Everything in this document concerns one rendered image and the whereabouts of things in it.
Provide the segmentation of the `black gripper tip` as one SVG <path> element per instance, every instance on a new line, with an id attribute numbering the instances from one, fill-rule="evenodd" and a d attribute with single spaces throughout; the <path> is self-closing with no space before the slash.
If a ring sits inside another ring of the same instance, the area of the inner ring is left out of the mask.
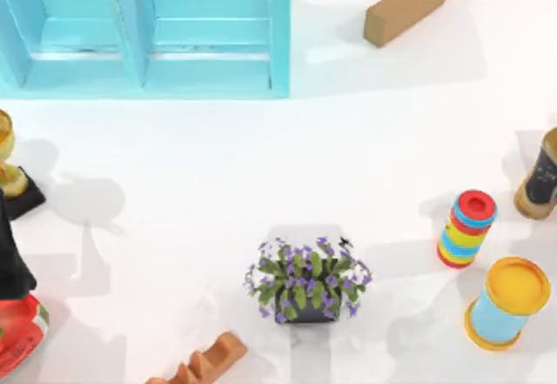
<path id="1" fill-rule="evenodd" d="M 0 300 L 21 300 L 37 280 L 17 248 L 3 191 L 0 189 Z"/>

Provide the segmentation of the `red and white can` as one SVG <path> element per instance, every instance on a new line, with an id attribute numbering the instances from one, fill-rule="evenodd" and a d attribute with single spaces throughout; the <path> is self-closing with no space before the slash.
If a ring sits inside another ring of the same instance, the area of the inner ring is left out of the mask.
<path id="1" fill-rule="evenodd" d="M 0 300 L 0 380 L 14 372 L 48 333 L 50 316 L 31 293 Z"/>

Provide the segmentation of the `purple flower plant pot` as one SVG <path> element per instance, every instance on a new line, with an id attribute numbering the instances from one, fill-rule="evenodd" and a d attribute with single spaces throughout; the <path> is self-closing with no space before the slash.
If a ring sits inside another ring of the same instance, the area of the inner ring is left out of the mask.
<path id="1" fill-rule="evenodd" d="M 269 239 L 258 247 L 244 285 L 261 315 L 279 324 L 334 322 L 342 310 L 353 317 L 372 271 L 352 249 L 343 236 L 335 242 L 317 237 L 311 246 Z"/>

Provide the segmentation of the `stack of coloured rings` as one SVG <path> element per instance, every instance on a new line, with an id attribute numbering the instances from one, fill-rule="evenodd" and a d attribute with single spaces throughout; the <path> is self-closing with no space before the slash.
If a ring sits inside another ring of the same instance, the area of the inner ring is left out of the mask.
<path id="1" fill-rule="evenodd" d="M 437 244 L 440 260 L 452 268 L 471 265 L 497 216 L 493 198 L 480 190 L 466 190 L 454 201 Z"/>

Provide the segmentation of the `gold trophy with black base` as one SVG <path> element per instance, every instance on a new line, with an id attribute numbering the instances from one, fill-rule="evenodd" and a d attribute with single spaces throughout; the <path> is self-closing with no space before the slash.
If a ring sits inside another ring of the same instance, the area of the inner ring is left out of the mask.
<path id="1" fill-rule="evenodd" d="M 0 109 L 0 189 L 10 220 L 20 218 L 46 202 L 43 192 L 26 171 L 8 163 L 14 145 L 12 119 Z"/>

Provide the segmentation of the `orange terracotta holder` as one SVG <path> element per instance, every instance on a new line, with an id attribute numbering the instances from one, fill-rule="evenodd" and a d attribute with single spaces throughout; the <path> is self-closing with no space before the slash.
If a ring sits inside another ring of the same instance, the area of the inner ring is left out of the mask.
<path id="1" fill-rule="evenodd" d="M 247 352 L 244 342 L 233 332 L 226 331 L 208 349 L 192 352 L 189 362 L 180 363 L 169 380 L 151 377 L 145 384 L 214 384 Z"/>

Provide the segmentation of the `tan and black can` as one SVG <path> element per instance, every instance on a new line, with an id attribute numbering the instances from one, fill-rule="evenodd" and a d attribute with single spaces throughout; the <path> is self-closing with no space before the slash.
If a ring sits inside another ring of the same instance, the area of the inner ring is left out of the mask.
<path id="1" fill-rule="evenodd" d="M 557 126 L 542 139 L 536 162 L 517 189 L 514 204 L 529 219 L 545 219 L 557 206 Z"/>

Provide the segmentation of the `light blue rack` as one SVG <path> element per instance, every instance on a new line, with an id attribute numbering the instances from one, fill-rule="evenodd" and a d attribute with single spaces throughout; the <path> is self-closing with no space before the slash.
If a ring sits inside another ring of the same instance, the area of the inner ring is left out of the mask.
<path id="1" fill-rule="evenodd" d="M 285 98 L 291 0 L 0 0 L 0 98 Z"/>

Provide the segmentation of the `brown cardboard box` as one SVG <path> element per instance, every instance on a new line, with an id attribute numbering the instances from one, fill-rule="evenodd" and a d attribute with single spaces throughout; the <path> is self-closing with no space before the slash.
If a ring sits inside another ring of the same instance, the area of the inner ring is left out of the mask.
<path id="1" fill-rule="evenodd" d="M 383 47 L 437 10 L 446 0 L 380 0 L 366 10 L 364 39 Z"/>

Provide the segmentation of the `yellow and blue can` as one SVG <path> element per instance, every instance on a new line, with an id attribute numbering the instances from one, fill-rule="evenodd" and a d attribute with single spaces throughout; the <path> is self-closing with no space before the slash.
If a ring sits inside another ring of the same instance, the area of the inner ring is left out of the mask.
<path id="1" fill-rule="evenodd" d="M 479 297 L 466 309 L 468 337 L 489 351 L 510 348 L 550 294 L 546 273 L 531 260 L 515 256 L 498 259 L 488 270 Z"/>

